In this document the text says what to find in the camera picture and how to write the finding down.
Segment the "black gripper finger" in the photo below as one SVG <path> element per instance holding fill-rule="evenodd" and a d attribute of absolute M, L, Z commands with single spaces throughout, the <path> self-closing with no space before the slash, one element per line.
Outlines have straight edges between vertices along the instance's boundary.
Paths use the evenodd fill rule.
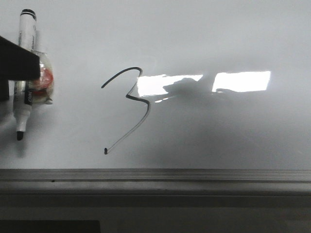
<path fill-rule="evenodd" d="M 39 56 L 1 37 L 0 100 L 9 100 L 9 81 L 33 81 L 39 77 Z"/>

